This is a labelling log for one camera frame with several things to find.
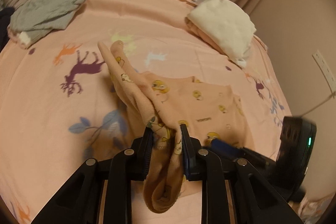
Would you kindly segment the pink duck print pajama garment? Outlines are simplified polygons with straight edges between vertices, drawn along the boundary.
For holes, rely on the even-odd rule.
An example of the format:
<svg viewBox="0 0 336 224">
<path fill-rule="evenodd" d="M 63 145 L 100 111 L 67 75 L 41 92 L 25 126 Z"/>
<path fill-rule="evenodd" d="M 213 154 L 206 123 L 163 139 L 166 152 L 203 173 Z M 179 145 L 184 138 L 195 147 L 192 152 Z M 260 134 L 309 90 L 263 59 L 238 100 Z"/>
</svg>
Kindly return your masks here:
<svg viewBox="0 0 336 224">
<path fill-rule="evenodd" d="M 154 147 L 143 197 L 150 211 L 164 213 L 176 202 L 183 184 L 182 131 L 209 144 L 220 139 L 253 148 L 242 102 L 230 86 L 207 84 L 191 76 L 169 79 L 131 66 L 123 43 L 98 44 L 118 97 L 126 106 L 135 135 L 153 131 Z"/>
</svg>

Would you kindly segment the white folded fleece garment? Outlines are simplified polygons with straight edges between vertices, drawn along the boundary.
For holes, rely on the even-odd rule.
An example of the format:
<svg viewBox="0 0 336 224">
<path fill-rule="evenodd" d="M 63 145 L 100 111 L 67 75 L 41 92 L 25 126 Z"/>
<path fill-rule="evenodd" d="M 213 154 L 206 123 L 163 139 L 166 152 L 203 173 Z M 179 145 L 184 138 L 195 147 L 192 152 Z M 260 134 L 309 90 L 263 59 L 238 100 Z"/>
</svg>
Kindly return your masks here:
<svg viewBox="0 0 336 224">
<path fill-rule="evenodd" d="M 229 0 L 204 0 L 187 18 L 218 43 L 233 63 L 247 66 L 256 28 L 238 5 Z"/>
</svg>

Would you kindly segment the dark navy garment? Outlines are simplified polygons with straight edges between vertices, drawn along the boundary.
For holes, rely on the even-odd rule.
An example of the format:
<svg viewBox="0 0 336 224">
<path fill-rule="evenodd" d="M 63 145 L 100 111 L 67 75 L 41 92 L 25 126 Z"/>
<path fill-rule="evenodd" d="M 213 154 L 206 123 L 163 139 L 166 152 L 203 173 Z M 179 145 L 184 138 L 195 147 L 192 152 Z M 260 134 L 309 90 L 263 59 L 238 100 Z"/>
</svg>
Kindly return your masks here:
<svg viewBox="0 0 336 224">
<path fill-rule="evenodd" d="M 7 28 L 10 24 L 10 18 L 13 15 L 15 9 L 13 7 L 7 7 L 0 11 L 0 51 L 2 51 L 9 41 Z"/>
</svg>

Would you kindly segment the pink folded garment under white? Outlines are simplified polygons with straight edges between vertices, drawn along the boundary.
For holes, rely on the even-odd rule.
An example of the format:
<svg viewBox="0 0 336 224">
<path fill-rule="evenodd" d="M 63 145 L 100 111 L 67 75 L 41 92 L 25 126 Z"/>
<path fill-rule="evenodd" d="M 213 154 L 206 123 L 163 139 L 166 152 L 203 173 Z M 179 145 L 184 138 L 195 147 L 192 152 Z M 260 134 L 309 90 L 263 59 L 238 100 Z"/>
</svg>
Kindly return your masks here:
<svg viewBox="0 0 336 224">
<path fill-rule="evenodd" d="M 193 22 L 191 20 L 189 20 L 188 18 L 185 18 L 185 23 L 186 23 L 187 27 L 189 28 L 189 30 L 194 35 L 196 35 L 197 37 L 202 39 L 205 43 L 210 45 L 214 50 L 219 52 L 221 55 L 226 55 L 226 53 L 221 49 L 221 47 L 218 45 L 218 43 L 216 43 L 205 32 L 203 32 L 200 28 L 198 28 L 195 24 L 193 24 Z"/>
</svg>

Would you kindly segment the grey folded garment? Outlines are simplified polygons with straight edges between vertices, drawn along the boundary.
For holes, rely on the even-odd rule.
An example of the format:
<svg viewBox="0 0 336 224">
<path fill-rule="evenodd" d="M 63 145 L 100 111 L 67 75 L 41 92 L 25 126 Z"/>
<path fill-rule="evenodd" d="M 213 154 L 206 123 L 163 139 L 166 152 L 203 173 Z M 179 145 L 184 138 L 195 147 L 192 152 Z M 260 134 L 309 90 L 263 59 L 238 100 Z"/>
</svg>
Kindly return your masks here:
<svg viewBox="0 0 336 224">
<path fill-rule="evenodd" d="M 27 32 L 33 45 L 53 30 L 65 30 L 85 1 L 29 0 L 13 13 L 8 28 Z"/>
</svg>

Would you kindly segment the white wall power strip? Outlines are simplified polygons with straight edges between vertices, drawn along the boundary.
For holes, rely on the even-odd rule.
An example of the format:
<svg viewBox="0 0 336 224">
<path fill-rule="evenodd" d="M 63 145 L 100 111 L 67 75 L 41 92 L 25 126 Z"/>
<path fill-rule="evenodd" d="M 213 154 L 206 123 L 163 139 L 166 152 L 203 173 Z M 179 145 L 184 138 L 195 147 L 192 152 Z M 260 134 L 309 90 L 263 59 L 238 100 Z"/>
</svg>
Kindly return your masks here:
<svg viewBox="0 0 336 224">
<path fill-rule="evenodd" d="M 335 97 L 336 87 L 335 87 L 335 76 L 333 75 L 333 72 L 327 65 L 326 60 L 323 58 L 319 50 L 317 50 L 314 54 L 312 54 L 312 57 L 316 62 L 317 66 L 319 67 L 320 71 L 322 72 L 323 77 L 325 78 L 331 91 L 331 95 Z"/>
</svg>

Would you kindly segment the pale pink garment under grey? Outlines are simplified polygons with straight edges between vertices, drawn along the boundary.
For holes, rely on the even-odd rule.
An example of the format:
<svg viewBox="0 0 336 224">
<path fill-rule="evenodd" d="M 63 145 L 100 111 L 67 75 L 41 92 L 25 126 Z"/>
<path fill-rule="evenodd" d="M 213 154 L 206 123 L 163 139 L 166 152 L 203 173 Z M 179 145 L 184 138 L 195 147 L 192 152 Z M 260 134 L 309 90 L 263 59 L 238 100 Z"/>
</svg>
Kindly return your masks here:
<svg viewBox="0 0 336 224">
<path fill-rule="evenodd" d="M 32 40 L 27 32 L 14 32 L 12 29 L 8 28 L 7 33 L 9 38 L 24 50 L 27 50 L 32 45 Z"/>
</svg>

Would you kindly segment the pink animal print bedsheet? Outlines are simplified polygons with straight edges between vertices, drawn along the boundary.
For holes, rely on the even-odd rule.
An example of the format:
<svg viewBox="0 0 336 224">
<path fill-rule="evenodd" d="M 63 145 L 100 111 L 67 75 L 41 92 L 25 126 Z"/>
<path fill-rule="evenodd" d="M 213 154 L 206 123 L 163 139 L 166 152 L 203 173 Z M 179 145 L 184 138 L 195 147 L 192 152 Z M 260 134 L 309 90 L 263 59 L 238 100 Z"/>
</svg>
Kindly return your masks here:
<svg viewBox="0 0 336 224">
<path fill-rule="evenodd" d="M 30 223 L 85 159 L 105 160 L 134 136 L 98 42 L 120 40 L 139 73 L 230 85 L 256 151 L 275 158 L 290 109 L 266 45 L 254 38 L 240 69 L 187 27 L 188 0 L 86 0 L 63 31 L 30 50 L 1 52 L 1 198 Z"/>
</svg>

